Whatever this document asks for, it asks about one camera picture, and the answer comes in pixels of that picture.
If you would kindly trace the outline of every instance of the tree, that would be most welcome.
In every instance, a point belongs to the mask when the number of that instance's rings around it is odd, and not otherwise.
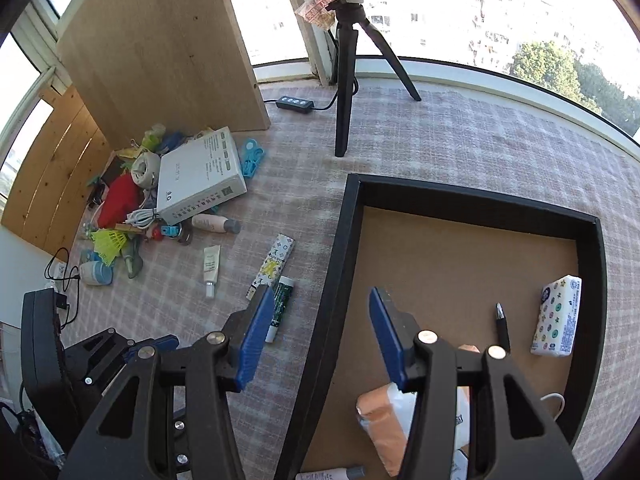
[[[625,97],[622,88],[609,82],[602,69],[593,63],[576,60],[575,71],[582,93],[602,108],[602,116],[632,136],[640,127],[640,100]]]
[[[510,73],[567,97],[598,114],[602,112],[593,99],[580,92],[573,54],[558,47],[553,41],[524,43],[513,57]]]

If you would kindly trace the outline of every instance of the silver bolt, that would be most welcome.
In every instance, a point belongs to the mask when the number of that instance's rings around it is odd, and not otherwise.
[[[219,345],[225,342],[225,335],[222,332],[210,332],[207,334],[207,341],[212,345]]]
[[[494,359],[504,359],[507,356],[507,352],[504,351],[504,348],[498,345],[489,346],[487,352]]]
[[[138,350],[138,357],[141,359],[149,359],[156,354],[156,349],[152,346],[143,346],[140,350]]]
[[[418,332],[418,339],[423,343],[430,345],[438,340],[438,335],[431,330],[421,330]]]

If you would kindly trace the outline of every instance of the plaid tablecloth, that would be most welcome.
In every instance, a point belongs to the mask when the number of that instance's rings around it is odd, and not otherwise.
[[[66,344],[106,327],[136,340],[174,333],[188,345],[244,308],[245,294],[278,233],[296,240],[286,275],[295,297],[254,381],[230,394],[234,433],[248,479],[272,478],[312,335],[349,172],[402,176],[541,200],[598,216],[607,257],[606,341],[593,402],[574,447],[589,480],[611,459],[640,413],[640,164],[568,121],[480,92],[417,85],[414,102],[398,82],[362,80],[353,101],[347,155],[335,158],[335,107],[302,116],[268,105],[266,149],[244,196],[221,213],[242,221],[238,235],[196,231],[142,247],[142,274],[118,263],[113,286],[82,286],[78,320]],[[312,82],[265,86],[280,95],[328,102]],[[222,245],[216,299],[206,300],[202,250]],[[76,240],[72,261],[87,242]],[[74,293],[70,300],[75,301]]]

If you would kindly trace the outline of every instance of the white roll of tape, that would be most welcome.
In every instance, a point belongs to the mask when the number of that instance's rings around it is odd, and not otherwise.
[[[133,182],[142,189],[158,187],[160,157],[155,153],[142,153],[131,166]]]

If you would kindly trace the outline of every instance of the pen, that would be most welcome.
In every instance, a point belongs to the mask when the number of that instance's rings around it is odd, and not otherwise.
[[[509,343],[509,331],[507,330],[507,318],[500,303],[495,304],[495,328],[498,332],[498,344],[504,348],[507,354],[511,353],[511,343]]]

